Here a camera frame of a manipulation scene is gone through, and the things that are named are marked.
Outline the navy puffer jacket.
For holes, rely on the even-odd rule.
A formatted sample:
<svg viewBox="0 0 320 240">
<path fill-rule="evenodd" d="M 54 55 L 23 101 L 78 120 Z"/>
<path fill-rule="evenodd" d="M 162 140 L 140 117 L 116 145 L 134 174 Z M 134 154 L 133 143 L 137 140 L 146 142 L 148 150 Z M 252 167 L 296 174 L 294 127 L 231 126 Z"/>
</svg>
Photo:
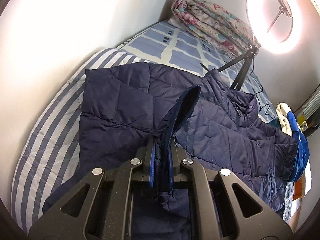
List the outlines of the navy puffer jacket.
<svg viewBox="0 0 320 240">
<path fill-rule="evenodd" d="M 230 169 L 283 216 L 296 139 L 261 121 L 254 95 L 230 89 L 215 70 L 201 77 L 141 62 L 86 70 L 79 166 L 46 199 L 43 213 L 94 168 L 117 168 L 152 135 L 162 139 L 178 102 L 183 115 L 171 134 L 188 157 L 211 170 Z"/>
</svg>

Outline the striped blue white mattress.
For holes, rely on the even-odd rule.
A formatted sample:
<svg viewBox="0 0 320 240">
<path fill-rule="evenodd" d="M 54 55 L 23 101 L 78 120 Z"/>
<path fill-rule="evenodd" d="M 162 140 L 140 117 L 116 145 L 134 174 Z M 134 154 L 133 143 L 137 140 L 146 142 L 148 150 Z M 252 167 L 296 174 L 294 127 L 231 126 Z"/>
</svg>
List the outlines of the striped blue white mattress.
<svg viewBox="0 0 320 240">
<path fill-rule="evenodd" d="M 11 215 L 28 232 L 44 201 L 74 174 L 79 162 L 79 118 L 85 70 L 141 62 L 135 55 L 101 49 L 80 64 L 36 121 L 18 161 L 11 188 Z"/>
</svg>

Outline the orange covered bench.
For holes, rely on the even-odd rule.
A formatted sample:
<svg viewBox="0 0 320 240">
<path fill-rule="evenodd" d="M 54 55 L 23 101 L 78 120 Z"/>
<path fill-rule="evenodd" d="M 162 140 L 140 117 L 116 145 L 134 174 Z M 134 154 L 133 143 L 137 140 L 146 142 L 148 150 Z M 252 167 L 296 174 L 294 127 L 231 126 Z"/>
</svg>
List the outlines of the orange covered bench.
<svg viewBox="0 0 320 240">
<path fill-rule="evenodd" d="M 294 193 L 293 193 L 292 200 L 303 198 L 305 194 L 306 194 L 306 175 L 305 173 L 303 173 L 300 179 L 294 183 Z"/>
</svg>

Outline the blue folded garment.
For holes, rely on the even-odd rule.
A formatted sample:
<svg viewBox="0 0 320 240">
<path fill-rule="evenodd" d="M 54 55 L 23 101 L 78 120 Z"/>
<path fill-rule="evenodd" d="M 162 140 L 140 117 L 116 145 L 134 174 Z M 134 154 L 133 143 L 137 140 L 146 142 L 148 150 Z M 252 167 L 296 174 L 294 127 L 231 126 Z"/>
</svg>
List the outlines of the blue folded garment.
<svg viewBox="0 0 320 240">
<path fill-rule="evenodd" d="M 286 103 L 277 104 L 276 115 L 277 119 L 272 120 L 268 124 L 279 128 L 283 133 L 293 137 L 298 143 L 295 163 L 289 178 L 289 182 L 295 183 L 300 180 L 309 161 L 310 151 L 308 141 L 300 129 L 293 111 Z"/>
</svg>

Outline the floral folded quilt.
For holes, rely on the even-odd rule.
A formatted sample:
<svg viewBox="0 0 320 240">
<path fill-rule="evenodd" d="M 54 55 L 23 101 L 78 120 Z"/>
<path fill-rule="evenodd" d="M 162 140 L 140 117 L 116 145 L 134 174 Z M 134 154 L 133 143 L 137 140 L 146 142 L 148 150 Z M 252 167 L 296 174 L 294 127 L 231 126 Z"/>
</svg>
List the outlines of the floral folded quilt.
<svg viewBox="0 0 320 240">
<path fill-rule="evenodd" d="M 188 33 L 230 56 L 260 47 L 247 23 L 211 1 L 175 0 L 171 12 Z"/>
</svg>

